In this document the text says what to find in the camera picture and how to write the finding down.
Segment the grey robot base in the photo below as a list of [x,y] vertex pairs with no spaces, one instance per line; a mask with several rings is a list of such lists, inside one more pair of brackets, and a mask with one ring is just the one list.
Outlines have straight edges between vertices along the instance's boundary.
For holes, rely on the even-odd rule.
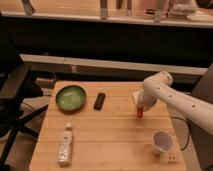
[[[213,104],[213,63],[192,90],[192,96]],[[202,171],[213,171],[213,135],[188,120],[194,148]]]

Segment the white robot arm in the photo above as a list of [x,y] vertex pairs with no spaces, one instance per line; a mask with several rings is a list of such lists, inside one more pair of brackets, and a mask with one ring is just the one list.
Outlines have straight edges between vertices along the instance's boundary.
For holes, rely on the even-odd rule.
[[166,71],[147,77],[143,80],[136,107],[147,111],[161,100],[213,135],[213,104],[176,91],[171,88],[172,83],[173,78]]

